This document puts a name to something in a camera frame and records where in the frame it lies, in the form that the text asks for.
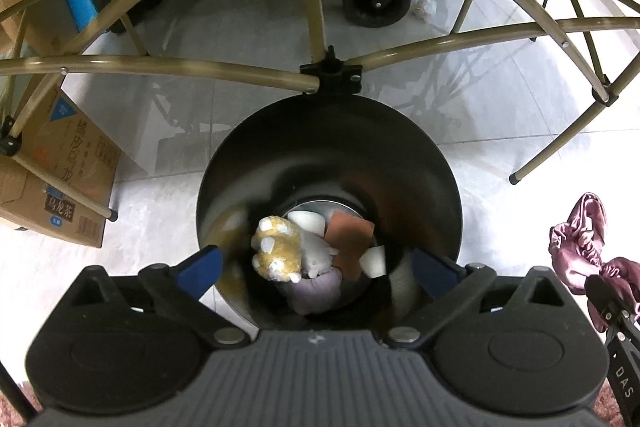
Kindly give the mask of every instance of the yellow plush toy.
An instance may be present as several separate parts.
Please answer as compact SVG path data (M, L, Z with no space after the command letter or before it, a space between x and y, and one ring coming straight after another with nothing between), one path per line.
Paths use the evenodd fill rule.
M257 251L252 264L261 277L270 281L300 282L300 229L290 221L278 216L261 219L252 239L252 247Z

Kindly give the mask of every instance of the pink satin scrunchie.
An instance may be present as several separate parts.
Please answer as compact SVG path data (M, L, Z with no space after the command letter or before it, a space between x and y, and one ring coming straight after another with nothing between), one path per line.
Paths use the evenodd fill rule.
M598 275L612 286L640 317L640 264L616 257L608 263L601 258L607 216L600 198L587 192L575 204L569 218L549 231L549 253L558 278L574 295L584 295L590 275ZM588 303L593 326L600 333L607 329L596 308Z

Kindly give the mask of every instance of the brown carpet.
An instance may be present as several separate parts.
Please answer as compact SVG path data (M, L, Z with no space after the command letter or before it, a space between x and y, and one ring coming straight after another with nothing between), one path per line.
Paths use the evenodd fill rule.
M31 384L29 384L29 382L23 382L21 386L24 394L29 398L30 402L34 404L36 409L40 410L41 406L33 394ZM611 427L625 427L616 398L613 396L613 391L611 390L611 386L607 380L605 380L604 385L600 390L600 394L598 395L596 402L593 404L593 410L601 419L609 423ZM24 422L22 421L22 418L20 418L20 415L15 412L7 399L0 394L0 427L23 426Z

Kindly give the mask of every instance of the grey tile floor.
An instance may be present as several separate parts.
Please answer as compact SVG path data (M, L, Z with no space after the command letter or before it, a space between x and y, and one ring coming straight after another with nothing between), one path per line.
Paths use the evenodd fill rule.
M408 15L384 30L347 23L340 0L324 0L329 43L341 58L449 31L462 0L435 0L424 23ZM619 14L601 0L585 13ZM550 0L556 17L574 16ZM475 0L463 30L530 20L510 0ZM308 62L303 0L164 0L140 26L151 54L227 60L296 71ZM637 33L594 34L614 78L638 51ZM584 49L582 36L572 37ZM126 36L103 35L89 53L132 54ZM640 80L587 131L517 186L507 177L591 103L590 86L548 38L420 58L367 73L364 96L415 121L438 144L463 201L460 262L490 264L505 275L548 265L548 229L591 190L610 220L605 257L640 258L634 204L640 153ZM64 89L123 149L101 250L31 232L0 229L0 360L24 378L26 349L80 269L102 264L114 275L150 263L176 263L196 251L194 210L203 171L245 117L291 92L224 81L69 75Z

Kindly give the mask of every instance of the grey ribbed panel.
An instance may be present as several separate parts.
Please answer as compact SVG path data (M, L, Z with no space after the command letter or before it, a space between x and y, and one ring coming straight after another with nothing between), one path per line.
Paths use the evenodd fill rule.
M146 411L87 418L46 410L31 427L603 427L591 412L509 419L449 394L417 353L369 331L266 331L211 355L181 394Z

